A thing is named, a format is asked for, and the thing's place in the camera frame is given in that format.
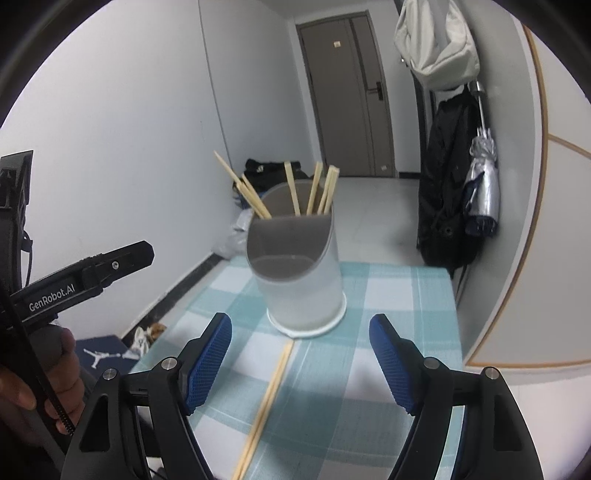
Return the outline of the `white shoulder bag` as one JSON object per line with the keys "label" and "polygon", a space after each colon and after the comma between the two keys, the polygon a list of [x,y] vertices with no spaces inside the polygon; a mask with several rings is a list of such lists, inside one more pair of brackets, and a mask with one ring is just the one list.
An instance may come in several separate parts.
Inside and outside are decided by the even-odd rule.
{"label": "white shoulder bag", "polygon": [[454,1],[404,2],[394,43],[427,90],[455,90],[480,74],[476,42]]}

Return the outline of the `person left hand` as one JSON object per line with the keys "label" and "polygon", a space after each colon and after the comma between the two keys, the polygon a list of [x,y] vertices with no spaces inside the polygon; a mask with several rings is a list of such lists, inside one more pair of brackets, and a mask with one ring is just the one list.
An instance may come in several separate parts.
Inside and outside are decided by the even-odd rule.
{"label": "person left hand", "polygon": [[27,336],[1,331],[1,425],[27,444],[65,451],[84,410],[71,331],[49,325]]}

